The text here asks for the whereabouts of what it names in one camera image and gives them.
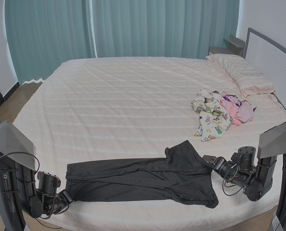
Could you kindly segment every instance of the folded black clothing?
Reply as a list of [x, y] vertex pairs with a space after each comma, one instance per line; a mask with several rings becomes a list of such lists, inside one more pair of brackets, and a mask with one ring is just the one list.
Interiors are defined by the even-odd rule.
[[75, 201], [172, 199], [214, 208], [211, 171], [189, 141], [165, 149], [166, 158], [99, 160], [67, 165], [66, 190]]

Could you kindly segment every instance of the teal curtain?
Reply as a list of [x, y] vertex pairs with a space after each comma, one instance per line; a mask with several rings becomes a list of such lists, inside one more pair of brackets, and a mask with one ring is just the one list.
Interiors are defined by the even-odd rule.
[[236, 35], [239, 0], [92, 0], [98, 57], [201, 58]]
[[90, 0], [5, 0], [5, 26], [20, 84], [61, 63], [96, 56]]

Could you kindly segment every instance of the brown floor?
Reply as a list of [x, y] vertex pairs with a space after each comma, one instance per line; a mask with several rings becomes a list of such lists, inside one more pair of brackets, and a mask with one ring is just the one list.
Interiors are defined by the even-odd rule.
[[[26, 104], [26, 102], [31, 98], [31, 96], [35, 93], [37, 88], [41, 85], [40, 83], [26, 83], [20, 86], [11, 97], [1, 105], [0, 107], [0, 119], [8, 119], [9, 121], [13, 122], [17, 117], [18, 113], [22, 109], [22, 107]], [[272, 210], [253, 217], [249, 220], [246, 220], [240, 224], [237, 224], [233, 227], [223, 229], [221, 231], [267, 231], [269, 229], [269, 225], [271, 223], [272, 215], [276, 207]], [[41, 226], [35, 219], [31, 218], [30, 216], [24, 213], [25, 218], [30, 224], [31, 231], [49, 231], [53, 229], [46, 228]], [[45, 223], [42, 221], [43, 224], [49, 227], [55, 227], [49, 223]], [[0, 231], [4, 229], [2, 219], [0, 217]]]

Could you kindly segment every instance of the striped bed sheet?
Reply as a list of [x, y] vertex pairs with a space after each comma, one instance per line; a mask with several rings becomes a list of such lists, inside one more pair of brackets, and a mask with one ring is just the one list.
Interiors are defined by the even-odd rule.
[[[36, 146], [40, 170], [58, 175], [65, 187], [67, 164], [118, 158], [164, 157], [166, 147], [189, 140], [200, 156], [230, 159], [242, 146], [257, 148], [259, 134], [286, 121], [272, 94], [250, 95], [253, 121], [231, 125], [222, 138], [202, 142], [192, 133], [199, 113], [191, 101], [205, 87], [241, 97], [224, 70], [210, 60], [121, 57], [69, 60], [39, 87], [14, 125]], [[74, 202], [48, 222], [69, 230], [220, 230], [273, 208], [279, 199], [282, 157], [272, 189], [251, 202], [242, 192], [228, 197], [212, 172], [215, 209], [172, 200]], [[233, 193], [236, 188], [227, 189]]]

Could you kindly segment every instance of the white cartoon print clothing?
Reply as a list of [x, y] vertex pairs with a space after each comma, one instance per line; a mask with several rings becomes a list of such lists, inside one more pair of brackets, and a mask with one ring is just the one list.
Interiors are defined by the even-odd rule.
[[199, 111], [200, 125], [194, 136], [202, 136], [202, 141], [220, 138], [232, 122], [232, 117], [220, 105], [223, 97], [218, 93], [207, 92], [201, 89], [192, 101], [192, 107]]

